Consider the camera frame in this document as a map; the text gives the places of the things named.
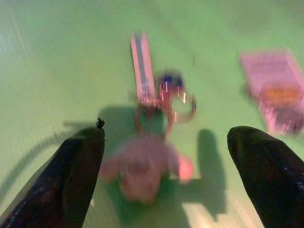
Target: pink strap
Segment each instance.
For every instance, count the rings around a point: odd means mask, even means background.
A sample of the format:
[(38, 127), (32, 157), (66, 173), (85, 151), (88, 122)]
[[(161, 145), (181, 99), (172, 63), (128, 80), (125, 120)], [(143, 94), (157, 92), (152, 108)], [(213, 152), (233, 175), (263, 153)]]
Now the pink strap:
[(155, 87), (147, 34), (134, 35), (131, 38), (131, 48), (137, 99), (140, 103), (151, 103), (155, 98)]

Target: green table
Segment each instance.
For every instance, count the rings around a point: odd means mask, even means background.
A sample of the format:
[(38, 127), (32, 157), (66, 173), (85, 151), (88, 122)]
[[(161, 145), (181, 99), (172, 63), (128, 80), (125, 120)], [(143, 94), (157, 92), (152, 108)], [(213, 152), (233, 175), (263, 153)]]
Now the green table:
[[(261, 228), (227, 150), (228, 130), (266, 126), (241, 93), (240, 50), (289, 47), (304, 66), (303, 1), (0, 0), (0, 213), (77, 130), (105, 119), (106, 152), (136, 134), (130, 36), (149, 35), (155, 72), (179, 69), (198, 100), (168, 141), (195, 164), (155, 205), (97, 182), (86, 228)], [(301, 158), (304, 141), (280, 137)]]

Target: orange sticker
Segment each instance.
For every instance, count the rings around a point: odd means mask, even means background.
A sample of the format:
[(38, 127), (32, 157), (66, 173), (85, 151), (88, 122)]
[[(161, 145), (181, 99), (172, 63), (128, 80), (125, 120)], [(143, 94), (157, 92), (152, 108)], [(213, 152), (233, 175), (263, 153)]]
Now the orange sticker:
[(293, 106), (300, 103), (303, 92), (294, 87), (276, 86), (262, 91), (260, 98), (274, 107)]

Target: stuffed animal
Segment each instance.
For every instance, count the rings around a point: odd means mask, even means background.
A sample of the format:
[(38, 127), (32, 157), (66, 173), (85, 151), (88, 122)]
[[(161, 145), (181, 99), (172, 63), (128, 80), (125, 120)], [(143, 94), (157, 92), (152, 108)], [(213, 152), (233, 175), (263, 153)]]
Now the stuffed animal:
[(99, 176), (106, 182), (120, 178), (120, 190), (128, 201), (149, 204), (168, 173), (176, 175), (180, 183), (188, 183), (193, 176), (191, 160), (161, 138), (137, 136), (102, 161)]

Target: pink package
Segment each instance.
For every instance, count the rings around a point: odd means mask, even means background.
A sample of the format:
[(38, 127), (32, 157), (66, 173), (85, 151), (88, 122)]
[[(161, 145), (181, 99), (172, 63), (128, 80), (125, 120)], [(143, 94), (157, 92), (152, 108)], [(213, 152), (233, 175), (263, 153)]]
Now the pink package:
[(242, 52), (240, 61), (269, 133), (303, 131), (303, 73), (292, 53), (289, 50)]

